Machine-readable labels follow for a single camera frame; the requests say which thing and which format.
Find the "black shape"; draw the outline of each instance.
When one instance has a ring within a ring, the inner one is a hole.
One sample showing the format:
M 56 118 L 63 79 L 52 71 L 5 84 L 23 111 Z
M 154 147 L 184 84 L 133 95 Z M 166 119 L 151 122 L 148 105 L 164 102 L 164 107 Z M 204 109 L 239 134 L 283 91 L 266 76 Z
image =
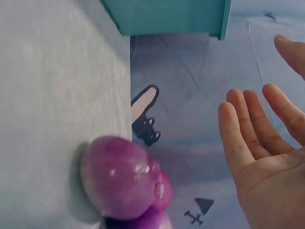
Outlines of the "black shape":
M 208 212 L 208 210 L 211 208 L 211 206 L 214 204 L 214 200 L 211 199 L 196 198 L 195 201 L 200 207 L 203 215 L 205 215 Z
M 195 222 L 197 222 L 199 225 L 203 224 L 203 221 L 200 220 L 200 214 L 197 214 L 197 216 L 195 217 L 193 214 L 191 214 L 191 211 L 187 211 L 185 212 L 184 216 L 188 216 L 193 219 L 190 224 L 195 224 Z
M 276 17 L 272 14 L 272 12 L 264 11 L 264 14 L 265 14 L 266 17 L 271 18 L 271 19 L 276 21 Z
M 153 129 L 154 119 L 148 119 L 146 115 L 142 114 L 132 124 L 132 130 L 138 138 L 142 139 L 147 146 L 152 146 L 161 136 L 160 132 Z

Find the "purple egg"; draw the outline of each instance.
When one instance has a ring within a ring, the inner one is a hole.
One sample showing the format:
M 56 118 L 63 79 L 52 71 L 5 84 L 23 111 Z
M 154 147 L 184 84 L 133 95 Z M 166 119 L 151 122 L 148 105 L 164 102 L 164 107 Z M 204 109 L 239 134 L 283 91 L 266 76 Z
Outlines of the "purple egg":
M 138 219 L 129 221 L 116 221 L 106 219 L 107 229 L 173 229 L 171 221 L 165 212 L 150 207 Z
M 81 160 L 85 190 L 103 216 L 131 220 L 150 205 L 164 210 L 172 197 L 171 185 L 137 144 L 113 136 L 94 140 Z

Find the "cartoon print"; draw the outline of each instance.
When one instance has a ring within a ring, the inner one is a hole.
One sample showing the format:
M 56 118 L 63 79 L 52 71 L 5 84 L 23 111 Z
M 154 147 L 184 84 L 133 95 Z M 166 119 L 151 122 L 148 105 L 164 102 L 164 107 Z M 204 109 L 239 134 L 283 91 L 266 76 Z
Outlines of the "cartoon print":
M 276 17 L 272 14 L 272 12 L 264 11 L 266 17 L 271 18 L 276 21 Z
M 156 103 L 158 96 L 159 89 L 150 85 L 132 100 L 132 130 L 147 146 L 152 146 L 161 136 L 161 133 L 153 128 L 155 119 L 146 116 L 148 110 Z
M 202 198 L 196 198 L 195 202 L 200 208 L 201 213 L 203 215 L 205 215 L 208 212 L 208 210 L 211 208 L 211 206 L 214 204 L 214 200 L 202 199 Z M 196 214 L 195 216 L 194 214 L 191 213 L 190 210 L 188 210 L 185 212 L 184 216 L 191 218 L 192 221 L 190 221 L 190 224 L 195 224 L 195 223 L 198 223 L 199 225 L 203 224 L 203 220 L 201 220 L 201 216 L 202 216 L 201 214 Z

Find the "palm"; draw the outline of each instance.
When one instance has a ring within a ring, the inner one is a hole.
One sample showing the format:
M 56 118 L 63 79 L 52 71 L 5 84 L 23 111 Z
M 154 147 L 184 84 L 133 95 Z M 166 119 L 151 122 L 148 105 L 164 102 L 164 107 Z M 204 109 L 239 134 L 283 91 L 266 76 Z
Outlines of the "palm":
M 290 154 L 260 159 L 241 173 L 239 199 L 245 213 L 255 216 L 249 219 L 253 228 L 294 228 L 295 213 L 304 211 L 304 174 L 302 157 Z
M 264 95 L 305 145 L 305 114 L 274 85 Z M 238 197 L 254 229 L 304 228 L 305 150 L 295 150 L 270 124 L 255 92 L 232 90 L 219 109 L 220 132 Z

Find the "teal box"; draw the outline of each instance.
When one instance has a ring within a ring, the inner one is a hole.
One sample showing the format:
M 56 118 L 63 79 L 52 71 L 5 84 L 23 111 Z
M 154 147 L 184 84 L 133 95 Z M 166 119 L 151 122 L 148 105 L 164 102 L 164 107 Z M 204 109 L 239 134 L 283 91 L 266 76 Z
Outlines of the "teal box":
M 101 0 L 123 35 L 208 33 L 224 40 L 232 0 Z

